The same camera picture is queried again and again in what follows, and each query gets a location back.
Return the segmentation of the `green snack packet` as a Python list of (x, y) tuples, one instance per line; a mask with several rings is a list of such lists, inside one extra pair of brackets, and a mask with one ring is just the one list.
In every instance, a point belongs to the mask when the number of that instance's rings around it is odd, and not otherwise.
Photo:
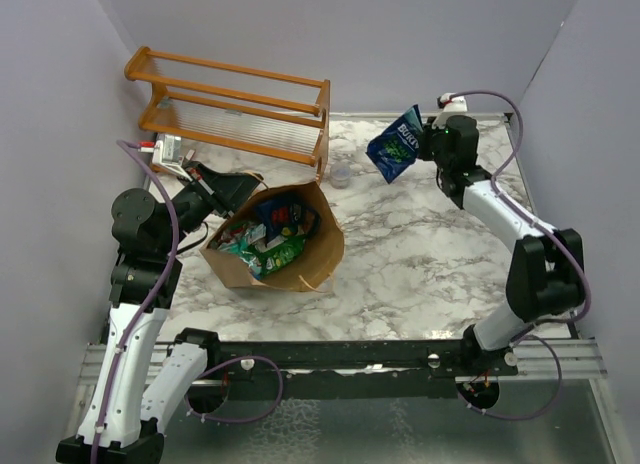
[(241, 257), (250, 274), (261, 280), (291, 264), (302, 254), (305, 244), (302, 235), (277, 236), (269, 242), (263, 238), (244, 249)]

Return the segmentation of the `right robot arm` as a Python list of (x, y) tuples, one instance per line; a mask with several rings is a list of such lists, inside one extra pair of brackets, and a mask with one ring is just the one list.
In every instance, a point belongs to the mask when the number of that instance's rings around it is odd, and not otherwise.
[(510, 251), (505, 301), (463, 333), (459, 362), (481, 375), (516, 339), (586, 301), (583, 244), (573, 229), (539, 221), (478, 164), (475, 119), (432, 117), (423, 126), (419, 159), (436, 166), (436, 183), (458, 208), (479, 219)]

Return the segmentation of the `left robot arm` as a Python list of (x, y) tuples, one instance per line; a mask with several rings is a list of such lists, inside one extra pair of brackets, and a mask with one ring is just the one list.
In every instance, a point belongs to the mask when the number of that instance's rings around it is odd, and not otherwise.
[(113, 202), (119, 255), (111, 273), (109, 328), (95, 391), (76, 434), (62, 440), (59, 463), (157, 463), (165, 430), (196, 377), (220, 369), (218, 338), (189, 331), (168, 364), (148, 377), (157, 337), (180, 278), (179, 244), (212, 214), (230, 217), (262, 184), (255, 173), (218, 173), (199, 162), (183, 188), (157, 200), (132, 188)]

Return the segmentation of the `small clear plastic jar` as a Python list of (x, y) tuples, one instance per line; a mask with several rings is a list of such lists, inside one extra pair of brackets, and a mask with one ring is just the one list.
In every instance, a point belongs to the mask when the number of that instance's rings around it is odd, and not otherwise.
[(346, 162), (336, 162), (330, 168), (330, 184), (336, 189), (345, 189), (350, 186), (352, 178), (351, 166)]

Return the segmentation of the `blue red chips bag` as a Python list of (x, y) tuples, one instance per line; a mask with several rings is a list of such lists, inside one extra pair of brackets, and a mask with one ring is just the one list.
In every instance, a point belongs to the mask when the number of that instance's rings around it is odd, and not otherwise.
[(294, 192), (278, 194), (257, 204), (253, 211), (265, 226), (266, 242), (282, 236), (285, 238), (302, 235), (313, 237), (320, 224), (320, 214)]

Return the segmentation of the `red white snack packets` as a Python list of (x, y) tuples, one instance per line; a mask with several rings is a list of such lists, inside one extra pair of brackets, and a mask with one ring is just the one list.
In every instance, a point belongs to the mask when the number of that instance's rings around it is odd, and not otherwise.
[(248, 248), (266, 236), (266, 226), (256, 221), (236, 223), (215, 237), (208, 248), (220, 252), (242, 255)]

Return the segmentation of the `blue green chips bag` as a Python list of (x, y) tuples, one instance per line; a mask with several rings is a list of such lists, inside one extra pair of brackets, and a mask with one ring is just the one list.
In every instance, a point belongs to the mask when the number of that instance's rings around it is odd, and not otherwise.
[(415, 163), (422, 136), (422, 119), (415, 104), (368, 143), (366, 155), (387, 184)]

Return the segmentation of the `orange wooden shelf rack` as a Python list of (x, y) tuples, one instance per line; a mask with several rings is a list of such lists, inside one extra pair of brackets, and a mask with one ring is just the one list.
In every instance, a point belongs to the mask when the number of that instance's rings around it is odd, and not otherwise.
[[(207, 80), (208, 71), (310, 89), (311, 102), (256, 94)], [(329, 161), (331, 82), (140, 47), (124, 67), (151, 86), (138, 118), (151, 133), (305, 165), (324, 177)]]

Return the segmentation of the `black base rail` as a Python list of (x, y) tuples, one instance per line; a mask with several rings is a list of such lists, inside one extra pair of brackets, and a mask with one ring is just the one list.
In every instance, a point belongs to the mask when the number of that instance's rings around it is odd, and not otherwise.
[(230, 400), (453, 398), (459, 378), (514, 376), (509, 349), (461, 340), (223, 341), (187, 328), (145, 392), (148, 402), (189, 397), (198, 410)]

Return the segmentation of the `brown paper bag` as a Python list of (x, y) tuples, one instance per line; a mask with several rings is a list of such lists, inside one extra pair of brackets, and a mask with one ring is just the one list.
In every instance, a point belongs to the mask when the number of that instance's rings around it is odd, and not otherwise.
[[(291, 264), (258, 280), (250, 274), (241, 255), (208, 248), (208, 244), (223, 230), (240, 221), (251, 220), (261, 223), (253, 208), (267, 199), (287, 192), (298, 194), (321, 216), (321, 224), (316, 234), (311, 238), (305, 237), (306, 244), (302, 254)], [(254, 193), (239, 211), (226, 219), (215, 231), (201, 249), (201, 254), (213, 273), (228, 289), (262, 288), (292, 292), (318, 292), (320, 286), (333, 277), (344, 256), (344, 249), (344, 234), (329, 202), (320, 185), (310, 181), (304, 184), (271, 187)]]

